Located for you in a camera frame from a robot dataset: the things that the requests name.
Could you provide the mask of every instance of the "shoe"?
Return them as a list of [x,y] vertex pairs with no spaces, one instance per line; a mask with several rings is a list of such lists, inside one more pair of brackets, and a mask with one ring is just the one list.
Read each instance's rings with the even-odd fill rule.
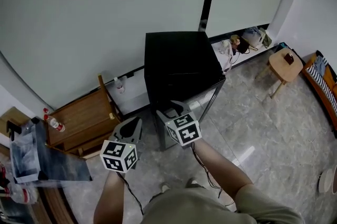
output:
[[170,185],[168,183],[161,183],[160,189],[162,190],[162,193],[168,191],[171,189]]
[[198,181],[196,181],[196,179],[194,177],[192,177],[187,181],[186,187],[188,187],[190,185],[195,185],[195,184],[198,184]]

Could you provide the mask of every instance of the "water bottle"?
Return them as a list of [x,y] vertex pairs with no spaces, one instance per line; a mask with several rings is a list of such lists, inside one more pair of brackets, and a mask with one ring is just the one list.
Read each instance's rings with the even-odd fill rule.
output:
[[8,197],[11,197],[16,203],[34,204],[37,202],[38,194],[34,187],[26,187],[9,183],[5,188]]
[[114,80],[115,80],[115,85],[116,85],[117,91],[119,93],[123,93],[125,91],[125,88],[122,84],[122,81],[120,81],[117,77],[115,77]]
[[52,128],[57,129],[60,132],[64,132],[65,126],[61,122],[58,122],[54,117],[44,114],[43,119],[47,121]]

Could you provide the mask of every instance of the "marble floor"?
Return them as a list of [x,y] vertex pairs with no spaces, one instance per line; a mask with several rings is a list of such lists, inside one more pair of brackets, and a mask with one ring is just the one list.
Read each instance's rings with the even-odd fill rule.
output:
[[[331,223],[337,216],[337,195],[317,191],[318,176],[337,164],[337,140],[321,105],[302,76],[286,85],[274,99],[279,81],[272,73],[254,77],[265,67],[267,52],[234,68],[227,75],[210,111],[201,122],[203,138],[234,162],[254,184],[273,199],[297,210],[306,223]],[[190,177],[210,189],[205,172],[190,150],[174,146],[159,152],[148,110],[139,114],[143,140],[141,159],[126,179],[145,206],[166,181],[182,188]],[[73,182],[64,188],[79,224],[92,223],[107,176],[99,157],[87,161],[92,182]],[[222,194],[224,205],[231,203]],[[142,216],[125,189],[124,223],[140,223]]]

